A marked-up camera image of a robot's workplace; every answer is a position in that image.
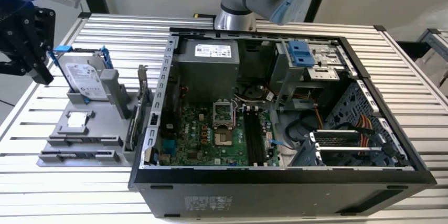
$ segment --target green circuit board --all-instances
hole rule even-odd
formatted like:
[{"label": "green circuit board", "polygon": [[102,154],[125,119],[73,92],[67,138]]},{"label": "green circuit board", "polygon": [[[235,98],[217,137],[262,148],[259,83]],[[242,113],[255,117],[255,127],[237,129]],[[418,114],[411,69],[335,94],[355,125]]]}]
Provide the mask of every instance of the green circuit board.
[{"label": "green circuit board", "polygon": [[[263,131],[273,131],[271,119],[267,112],[259,114]],[[229,132],[233,140],[229,145],[217,144],[215,133],[222,129],[214,129],[214,106],[190,105],[183,109],[181,128],[174,155],[162,159],[163,165],[173,166],[249,166],[247,144],[245,137],[243,112],[235,112],[235,127]],[[263,146],[269,144],[267,133],[263,136]],[[273,148],[274,156],[266,159],[269,166],[278,166],[277,148]]]}]

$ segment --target case label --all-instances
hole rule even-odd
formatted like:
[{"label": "case label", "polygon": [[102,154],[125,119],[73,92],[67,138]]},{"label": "case label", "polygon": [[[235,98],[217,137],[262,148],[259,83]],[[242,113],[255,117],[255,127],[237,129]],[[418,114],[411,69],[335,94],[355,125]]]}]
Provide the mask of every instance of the case label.
[{"label": "case label", "polygon": [[231,46],[198,44],[195,47],[195,56],[233,58]]},{"label": "case label", "polygon": [[234,196],[186,196],[189,211],[230,210]]}]

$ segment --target aluminum extrusion table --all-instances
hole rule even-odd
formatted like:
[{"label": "aluminum extrusion table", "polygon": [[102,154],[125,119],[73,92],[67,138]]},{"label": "aluminum extrusion table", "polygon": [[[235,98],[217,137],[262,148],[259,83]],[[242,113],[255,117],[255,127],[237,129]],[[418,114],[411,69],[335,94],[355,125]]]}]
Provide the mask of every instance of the aluminum extrusion table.
[{"label": "aluminum extrusion table", "polygon": [[[219,218],[179,222],[447,223],[448,100],[390,34],[374,26],[310,23],[277,26],[267,21],[258,22],[261,32],[347,37],[439,184],[370,217]],[[170,27],[213,29],[214,23],[209,18],[93,14],[78,19],[63,45],[93,49],[106,45],[121,72],[119,81],[127,89],[138,89],[141,64],[149,67],[149,83],[155,87]],[[55,81],[49,86],[31,84],[0,127],[0,217],[5,217],[0,223],[166,223],[167,220],[153,216],[141,194],[129,191],[131,168],[37,166],[38,154],[69,102],[62,73],[55,67],[51,72]]]}]

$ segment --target power supply label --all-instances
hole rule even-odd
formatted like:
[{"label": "power supply label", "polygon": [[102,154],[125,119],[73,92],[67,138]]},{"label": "power supply label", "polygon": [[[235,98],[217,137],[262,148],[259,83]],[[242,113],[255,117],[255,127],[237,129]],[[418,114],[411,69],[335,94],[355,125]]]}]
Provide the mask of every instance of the power supply label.
[{"label": "power supply label", "polygon": [[186,196],[189,211],[230,210],[234,196]]},{"label": "power supply label", "polygon": [[79,63],[67,63],[66,67],[79,92],[93,100],[107,99],[97,69],[89,64]]},{"label": "power supply label", "polygon": [[233,58],[231,46],[198,44],[195,47],[195,56]]}]

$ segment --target blue plastic latch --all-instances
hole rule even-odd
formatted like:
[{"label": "blue plastic latch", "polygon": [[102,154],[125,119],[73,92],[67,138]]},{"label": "blue plastic latch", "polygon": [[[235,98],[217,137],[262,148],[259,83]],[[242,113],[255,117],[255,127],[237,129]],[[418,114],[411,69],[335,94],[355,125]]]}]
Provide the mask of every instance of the blue plastic latch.
[{"label": "blue plastic latch", "polygon": [[111,61],[111,55],[110,55],[110,50],[103,46],[101,49],[103,55],[105,55],[105,62],[106,62],[106,68],[114,69],[113,61]]},{"label": "blue plastic latch", "polygon": [[289,42],[289,51],[293,57],[293,63],[297,67],[315,66],[315,58],[310,52],[309,43],[306,41],[291,40]]},{"label": "blue plastic latch", "polygon": [[163,152],[171,154],[173,156],[177,154],[177,141],[173,139],[163,140]]},{"label": "blue plastic latch", "polygon": [[55,52],[71,52],[73,50],[73,46],[58,46],[54,48]]}]

